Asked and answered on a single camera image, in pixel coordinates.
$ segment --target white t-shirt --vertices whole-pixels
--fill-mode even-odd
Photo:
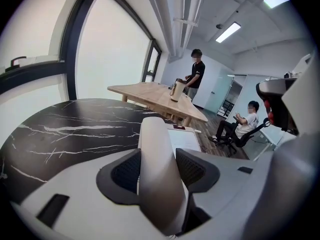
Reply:
[[[243,135],[245,135],[248,132],[251,132],[255,128],[257,128],[257,125],[259,123],[259,117],[256,113],[250,113],[246,117],[244,117],[248,123],[246,124],[239,124],[237,128],[235,129],[235,135],[241,139]]]

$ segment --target sneaker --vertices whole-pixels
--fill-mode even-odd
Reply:
[[[209,139],[209,141],[211,141],[211,142],[213,142],[213,143],[218,143],[217,137],[216,137],[215,135],[209,136],[208,139]]]

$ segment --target paper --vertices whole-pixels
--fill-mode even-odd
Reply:
[[[176,157],[176,149],[190,149],[200,151],[197,137],[192,131],[168,129],[171,145]]]

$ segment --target frosted window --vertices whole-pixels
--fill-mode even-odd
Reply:
[[[67,101],[64,75],[22,84],[0,95],[0,147],[10,134],[33,114]]]
[[[58,55],[62,34],[76,0],[24,0],[0,37],[0,67],[14,58]]]
[[[147,75],[145,77],[145,82],[147,82],[147,83],[152,82],[152,76],[151,75]]]
[[[148,72],[153,73],[155,71],[157,57],[158,57],[158,52],[156,51],[155,48],[153,48],[151,58],[150,58],[149,67],[148,67]]]
[[[79,99],[121,100],[108,86],[139,83],[150,40],[114,0],[96,0],[79,41],[76,88]]]

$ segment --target black t-shirt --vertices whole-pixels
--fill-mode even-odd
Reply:
[[[190,80],[194,78],[196,75],[200,75],[200,76],[193,84],[189,86],[190,88],[196,88],[196,89],[199,88],[202,77],[204,76],[204,73],[205,73],[205,68],[206,68],[206,65],[202,61],[200,61],[198,64],[197,63],[193,64],[192,75],[190,77]]]

